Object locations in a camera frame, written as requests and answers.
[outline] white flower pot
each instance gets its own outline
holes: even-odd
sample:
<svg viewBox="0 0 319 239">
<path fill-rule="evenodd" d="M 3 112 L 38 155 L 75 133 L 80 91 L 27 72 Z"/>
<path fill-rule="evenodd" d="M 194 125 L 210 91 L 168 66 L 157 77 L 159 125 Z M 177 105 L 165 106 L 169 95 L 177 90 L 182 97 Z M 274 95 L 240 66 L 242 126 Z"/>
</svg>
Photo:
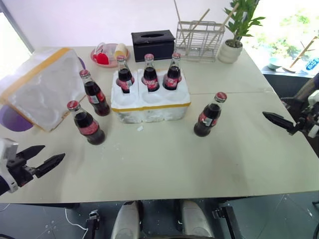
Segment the white flower pot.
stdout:
<svg viewBox="0 0 319 239">
<path fill-rule="evenodd" d="M 237 61 L 241 51 L 243 50 L 243 45 L 240 48 L 234 48 L 226 45 L 226 41 L 221 45 L 217 58 L 224 63 L 234 63 Z"/>
</svg>

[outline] coca-cola label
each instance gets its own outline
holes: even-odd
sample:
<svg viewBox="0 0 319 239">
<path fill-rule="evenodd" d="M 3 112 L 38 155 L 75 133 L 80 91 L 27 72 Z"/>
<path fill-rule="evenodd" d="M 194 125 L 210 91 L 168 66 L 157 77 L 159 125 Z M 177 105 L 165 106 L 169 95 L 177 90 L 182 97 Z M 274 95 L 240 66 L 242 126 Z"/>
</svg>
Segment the coca-cola label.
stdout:
<svg viewBox="0 0 319 239">
<path fill-rule="evenodd" d="M 166 77 L 165 79 L 165 85 L 167 87 L 175 88 L 177 86 L 177 83 L 178 83 L 178 78 L 172 79 L 172 78 Z"/>
<path fill-rule="evenodd" d="M 148 89 L 150 89 L 150 90 L 157 88 L 157 87 L 158 87 L 158 84 L 159 84 L 157 77 L 156 77 L 154 80 L 150 80 L 150 81 L 145 80 L 145 79 L 143 78 L 143 83 L 144 83 L 144 85 L 146 85 L 146 86 L 148 87 Z"/>
<path fill-rule="evenodd" d="M 88 99 L 91 104 L 98 104 L 105 99 L 105 95 L 100 91 L 96 96 L 88 96 Z"/>
<path fill-rule="evenodd" d="M 129 90 L 130 86 L 134 83 L 134 77 L 132 77 L 129 81 L 120 81 L 117 79 L 117 85 L 120 86 L 123 90 Z"/>
<path fill-rule="evenodd" d="M 217 119 L 208 118 L 208 117 L 204 114 L 204 112 L 202 112 L 202 113 L 199 115 L 198 121 L 204 123 L 205 126 L 207 126 L 207 127 L 214 126 L 214 125 L 217 124 Z"/>
<path fill-rule="evenodd" d="M 82 135 L 91 135 L 95 133 L 98 129 L 99 129 L 99 123 L 97 123 L 95 120 L 93 120 L 93 122 L 89 126 L 84 128 L 79 128 L 80 133 Z"/>
</svg>

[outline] green leaves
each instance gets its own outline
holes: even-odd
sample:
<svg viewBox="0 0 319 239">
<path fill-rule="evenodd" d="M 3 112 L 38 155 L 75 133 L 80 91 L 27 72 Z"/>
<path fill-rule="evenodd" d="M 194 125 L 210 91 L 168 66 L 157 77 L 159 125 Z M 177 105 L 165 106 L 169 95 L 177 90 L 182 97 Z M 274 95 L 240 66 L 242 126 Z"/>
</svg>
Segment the green leaves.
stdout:
<svg viewBox="0 0 319 239">
<path fill-rule="evenodd" d="M 248 34 L 248 30 L 252 25 L 262 26 L 261 20 L 265 17 L 260 16 L 253 19 L 254 11 L 257 4 L 255 0 L 233 0 L 230 5 L 234 7 L 239 3 L 237 10 L 231 16 L 232 22 L 228 22 L 227 29 L 234 34 L 234 40 L 241 36 L 252 36 Z M 231 10 L 225 8 L 224 12 L 229 15 Z"/>
</svg>

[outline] coca-cola bottle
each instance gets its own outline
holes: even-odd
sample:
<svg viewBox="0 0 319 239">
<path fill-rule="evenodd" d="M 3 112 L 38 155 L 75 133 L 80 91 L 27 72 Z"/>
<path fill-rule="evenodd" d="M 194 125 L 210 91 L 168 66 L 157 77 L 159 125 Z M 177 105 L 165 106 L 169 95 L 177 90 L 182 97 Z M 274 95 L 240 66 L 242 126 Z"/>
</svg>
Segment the coca-cola bottle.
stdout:
<svg viewBox="0 0 319 239">
<path fill-rule="evenodd" d="M 194 126 L 194 132 L 197 136 L 204 137 L 210 133 L 211 128 L 217 124 L 222 104 L 226 99 L 227 95 L 224 92 L 218 92 L 214 97 L 214 101 L 204 108 Z"/>
<path fill-rule="evenodd" d="M 116 60 L 119 68 L 119 77 L 116 84 L 122 88 L 123 93 L 127 94 L 130 92 L 130 86 L 134 83 L 134 77 L 126 63 L 125 56 L 117 56 Z"/>
<path fill-rule="evenodd" d="M 164 75 L 164 80 L 163 80 L 163 86 L 167 90 L 170 90 L 170 91 L 176 90 L 178 82 L 181 81 L 179 61 L 180 61 L 180 54 L 177 52 L 174 52 L 172 54 L 168 72 L 167 74 Z"/>
<path fill-rule="evenodd" d="M 160 88 L 158 76 L 154 67 L 154 56 L 152 54 L 146 54 L 145 68 L 142 82 L 148 87 L 148 91 L 157 91 Z"/>
<path fill-rule="evenodd" d="M 100 87 L 92 79 L 90 72 L 82 70 L 80 71 L 80 76 L 84 83 L 85 93 L 88 96 L 89 102 L 94 107 L 95 113 L 99 116 L 107 116 L 110 113 L 110 107 Z"/>
<path fill-rule="evenodd" d="M 80 133 L 87 138 L 89 143 L 98 145 L 104 142 L 105 134 L 103 130 L 100 129 L 99 123 L 81 108 L 79 102 L 70 101 L 67 107 L 71 111 Z"/>
</svg>

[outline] white table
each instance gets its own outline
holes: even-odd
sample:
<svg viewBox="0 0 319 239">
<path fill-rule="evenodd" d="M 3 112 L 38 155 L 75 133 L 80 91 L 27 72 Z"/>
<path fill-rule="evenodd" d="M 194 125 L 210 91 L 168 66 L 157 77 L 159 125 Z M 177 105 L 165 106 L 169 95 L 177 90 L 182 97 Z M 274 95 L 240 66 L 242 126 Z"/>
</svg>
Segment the white table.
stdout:
<svg viewBox="0 0 319 239">
<path fill-rule="evenodd" d="M 93 66 L 85 57 L 91 49 L 75 48 L 109 95 L 114 69 Z M 168 67 L 169 60 L 155 64 Z M 131 59 L 129 67 L 135 70 L 143 63 Z M 233 65 L 216 61 L 197 66 L 183 61 L 182 68 L 192 103 L 186 116 L 178 121 L 143 123 L 144 130 L 137 131 L 139 124 L 122 124 L 114 113 L 97 116 L 84 99 L 83 108 L 107 133 L 102 145 L 90 145 L 71 116 L 50 133 L 35 127 L 23 133 L 1 127 L 1 136 L 18 141 L 19 150 L 46 145 L 29 161 L 30 166 L 54 154 L 65 152 L 66 156 L 50 173 L 14 194 L 2 195 L 0 202 L 237 197 L 319 189 L 319 161 L 304 136 L 290 136 L 262 115 L 262 111 L 270 111 L 292 120 L 245 52 Z M 202 76 L 211 75 L 210 79 L 193 78 L 198 75 L 197 69 L 201 69 Z M 222 90 L 228 93 L 228 99 L 218 125 L 209 136 L 197 137 L 193 125 L 199 113 L 213 93 Z"/>
</svg>

